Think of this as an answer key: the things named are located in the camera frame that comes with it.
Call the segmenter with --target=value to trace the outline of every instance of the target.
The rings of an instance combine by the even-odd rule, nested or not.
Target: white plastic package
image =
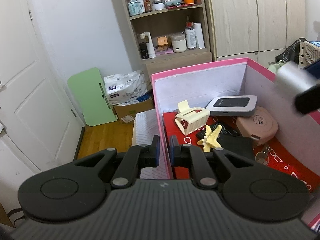
[[[112,105],[132,101],[151,90],[149,77],[141,70],[105,77],[104,83],[108,101]]]

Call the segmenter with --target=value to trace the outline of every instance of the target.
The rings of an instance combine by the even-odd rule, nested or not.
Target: wooden shelf
[[[189,6],[180,6],[180,7],[176,7],[176,8],[166,8],[163,10],[159,10],[159,11],[152,11],[152,12],[147,12],[147,13],[142,13],[142,14],[138,14],[135,16],[131,16],[130,20],[134,20],[137,18],[141,18],[141,17],[145,17],[145,16],[149,16],[149,15],[154,15],[154,14],[158,14],[158,13],[164,13],[164,12],[168,12],[168,11],[177,11],[177,10],[183,10],[183,9],[190,9],[190,8],[201,8],[203,7],[202,4],[196,4],[196,5],[189,5]]]
[[[155,58],[142,59],[142,63],[144,63],[144,64],[159,63],[159,62],[163,62],[165,60],[171,60],[171,59],[178,58],[178,57],[201,54],[201,53],[206,53],[206,52],[208,52],[207,48],[187,49],[185,52],[180,52],[180,53],[174,52],[171,54],[158,55]]]

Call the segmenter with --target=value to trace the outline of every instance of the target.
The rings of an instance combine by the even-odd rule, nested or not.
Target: door hinge
[[[31,14],[31,11],[29,10],[29,15],[30,15],[30,19],[31,19],[31,21],[33,20],[33,18],[32,18],[32,14]]]
[[[70,110],[71,110],[71,112],[73,113],[73,115],[74,115],[75,117],[77,117],[76,114],[75,114],[75,112],[73,111],[73,109],[70,109]]]

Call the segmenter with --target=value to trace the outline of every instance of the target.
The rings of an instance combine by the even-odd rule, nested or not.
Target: white door
[[[257,0],[259,16],[258,51],[284,49],[287,35],[285,0]]]
[[[241,57],[248,57],[256,62],[258,61],[258,53],[257,52],[250,52],[250,53],[230,55],[230,56],[225,56],[225,57],[218,57],[218,61],[225,60],[225,59],[232,59],[232,58],[241,58]]]
[[[289,47],[299,38],[306,36],[306,5],[305,0],[287,1],[287,42]]]
[[[27,0],[0,0],[0,121],[41,171],[74,158],[82,128],[46,64]]]
[[[269,63],[275,61],[276,56],[280,55],[284,52],[284,49],[275,49],[275,50],[267,50],[267,51],[259,51],[258,52],[258,63],[265,68],[269,67]]]
[[[256,0],[211,0],[216,57],[258,51]]]

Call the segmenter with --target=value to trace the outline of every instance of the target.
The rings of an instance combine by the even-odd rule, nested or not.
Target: jar lid
[[[186,37],[184,36],[183,33],[176,33],[171,35],[171,41],[183,41],[185,39]]]

